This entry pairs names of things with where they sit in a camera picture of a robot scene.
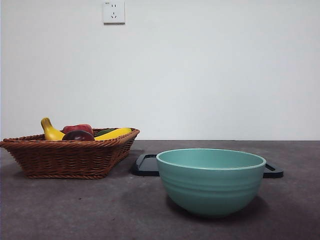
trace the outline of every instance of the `green vegetable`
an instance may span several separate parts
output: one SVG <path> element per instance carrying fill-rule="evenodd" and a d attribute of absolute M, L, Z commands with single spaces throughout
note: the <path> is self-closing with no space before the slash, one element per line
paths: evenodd
<path fill-rule="evenodd" d="M 101 136 L 101 135 L 103 135 L 103 134 L 110 133 L 110 132 L 112 132 L 113 130 L 116 130 L 116 129 L 115 129 L 115 128 L 109 128 L 109 129 L 101 130 L 101 131 L 99 131 L 99 132 L 96 134 L 96 136 L 99 137 L 99 136 Z"/>

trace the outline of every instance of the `wicker basket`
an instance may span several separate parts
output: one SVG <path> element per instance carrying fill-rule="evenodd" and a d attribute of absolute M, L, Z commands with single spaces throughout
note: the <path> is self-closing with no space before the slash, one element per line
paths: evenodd
<path fill-rule="evenodd" d="M 94 128 L 97 132 L 108 128 Z M 102 179 L 130 151 L 138 129 L 101 141 L 48 141 L 45 135 L 5 138 L 5 148 L 31 179 Z"/>

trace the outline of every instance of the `red fruit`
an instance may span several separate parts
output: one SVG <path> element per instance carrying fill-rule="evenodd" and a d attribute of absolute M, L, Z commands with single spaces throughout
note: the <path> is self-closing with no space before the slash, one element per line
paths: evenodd
<path fill-rule="evenodd" d="M 65 126 L 63 128 L 62 132 L 64 134 L 67 134 L 68 132 L 74 131 L 74 130 L 83 130 L 88 133 L 91 133 L 92 136 L 94 135 L 94 131 L 92 130 L 92 127 L 89 124 L 78 124 L 78 125 L 74 125 L 74 126 Z"/>
<path fill-rule="evenodd" d="M 63 136 L 62 140 L 94 141 L 95 138 L 91 133 L 87 131 L 74 130 L 66 133 Z"/>

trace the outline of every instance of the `wall socket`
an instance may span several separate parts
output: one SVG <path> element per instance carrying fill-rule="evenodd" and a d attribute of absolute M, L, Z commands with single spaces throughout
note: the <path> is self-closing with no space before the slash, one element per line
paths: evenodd
<path fill-rule="evenodd" d="M 103 24 L 125 24 L 125 1 L 106 1 L 103 7 Z"/>

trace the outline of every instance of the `table surface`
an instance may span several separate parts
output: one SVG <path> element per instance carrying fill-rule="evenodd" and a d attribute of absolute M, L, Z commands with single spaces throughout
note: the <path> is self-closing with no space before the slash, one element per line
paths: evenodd
<path fill-rule="evenodd" d="M 225 218 L 191 215 L 157 176 L 130 168 L 141 154 L 180 148 L 249 152 L 284 169 Z M 319 240 L 320 141 L 136 140 L 104 179 L 28 179 L 1 150 L 1 240 Z"/>

